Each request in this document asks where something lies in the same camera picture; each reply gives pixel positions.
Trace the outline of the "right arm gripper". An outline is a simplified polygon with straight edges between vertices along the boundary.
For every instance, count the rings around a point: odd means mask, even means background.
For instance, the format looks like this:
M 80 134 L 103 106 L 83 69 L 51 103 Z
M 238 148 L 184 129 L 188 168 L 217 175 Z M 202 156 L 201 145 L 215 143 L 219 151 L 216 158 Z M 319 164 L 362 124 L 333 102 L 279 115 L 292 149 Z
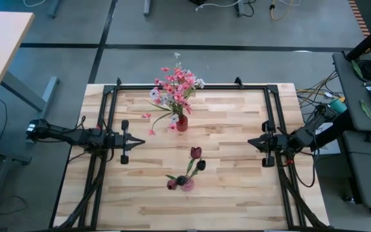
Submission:
M 281 127 L 277 127 L 277 130 L 280 131 L 280 134 L 275 134 L 271 128 L 271 121 L 265 121 L 262 124 L 262 130 L 265 133 L 265 158 L 262 159 L 263 167 L 273 167 L 275 165 L 275 158 L 271 155 L 271 152 L 281 152 L 287 147 L 288 143 L 288 134 Z M 263 151 L 263 144 L 258 142 L 263 142 L 263 135 L 260 135 L 257 138 L 249 139 L 248 142 L 251 143 L 257 150 Z

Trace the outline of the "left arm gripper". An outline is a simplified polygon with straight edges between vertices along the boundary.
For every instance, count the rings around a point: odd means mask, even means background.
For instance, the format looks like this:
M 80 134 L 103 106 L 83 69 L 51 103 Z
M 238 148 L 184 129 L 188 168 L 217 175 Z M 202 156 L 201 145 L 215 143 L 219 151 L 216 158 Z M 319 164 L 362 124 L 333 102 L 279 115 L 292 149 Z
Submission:
M 128 149 L 126 147 L 127 141 L 128 141 L 128 127 L 129 127 L 129 121 L 123 120 L 121 124 L 122 135 L 117 132 L 113 132 L 111 133 L 111 137 L 110 137 L 111 154 L 112 155 L 114 154 L 114 149 L 122 150 L 122 155 L 120 156 L 121 164 L 127 164 L 129 162 Z M 145 140 L 138 139 L 136 137 L 133 137 L 132 135 L 129 135 L 129 140 L 136 142 L 136 143 L 129 144 L 129 149 L 133 149 L 134 147 L 142 145 L 145 142 Z

